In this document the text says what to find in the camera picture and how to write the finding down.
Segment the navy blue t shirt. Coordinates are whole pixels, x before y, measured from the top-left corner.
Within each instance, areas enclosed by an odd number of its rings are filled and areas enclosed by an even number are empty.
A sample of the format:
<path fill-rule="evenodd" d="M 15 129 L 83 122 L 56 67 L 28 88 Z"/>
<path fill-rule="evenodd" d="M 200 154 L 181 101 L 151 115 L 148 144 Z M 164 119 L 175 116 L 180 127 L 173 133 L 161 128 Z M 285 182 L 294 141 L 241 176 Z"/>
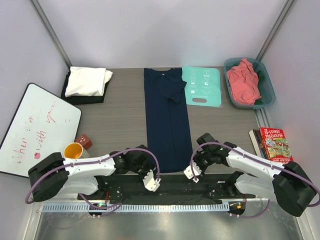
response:
<path fill-rule="evenodd" d="M 193 153 L 181 68 L 144 69 L 147 147 L 161 173 L 183 171 Z"/>

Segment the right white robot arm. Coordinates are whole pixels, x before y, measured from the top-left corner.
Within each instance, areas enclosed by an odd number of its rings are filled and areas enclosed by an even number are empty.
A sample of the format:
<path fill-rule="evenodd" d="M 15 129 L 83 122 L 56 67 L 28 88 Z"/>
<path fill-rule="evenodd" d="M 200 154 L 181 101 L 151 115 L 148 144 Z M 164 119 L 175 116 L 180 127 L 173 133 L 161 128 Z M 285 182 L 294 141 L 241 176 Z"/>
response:
<path fill-rule="evenodd" d="M 209 166 L 224 165 L 236 170 L 219 190 L 219 195 L 224 198 L 263 197 L 276 202 L 294 217 L 301 216 L 306 208 L 319 206 L 318 201 L 312 201 L 320 194 L 320 189 L 298 163 L 267 160 L 231 142 L 220 143 L 209 133 L 200 136 L 197 143 L 199 147 L 183 171 L 189 180 L 197 183 Z"/>

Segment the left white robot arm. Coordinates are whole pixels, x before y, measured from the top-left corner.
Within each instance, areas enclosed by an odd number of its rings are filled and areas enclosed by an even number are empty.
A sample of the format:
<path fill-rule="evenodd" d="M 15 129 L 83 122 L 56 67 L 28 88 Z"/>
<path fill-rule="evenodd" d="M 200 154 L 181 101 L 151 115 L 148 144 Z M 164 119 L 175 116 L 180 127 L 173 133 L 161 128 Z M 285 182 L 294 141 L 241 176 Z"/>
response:
<path fill-rule="evenodd" d="M 144 188 L 150 192 L 160 186 L 159 162 L 144 145 L 80 159 L 54 152 L 28 170 L 30 190 L 25 203 L 44 202 L 64 194 L 91 195 L 100 200 L 106 195 L 107 188 L 97 178 L 127 172 L 139 175 Z"/>

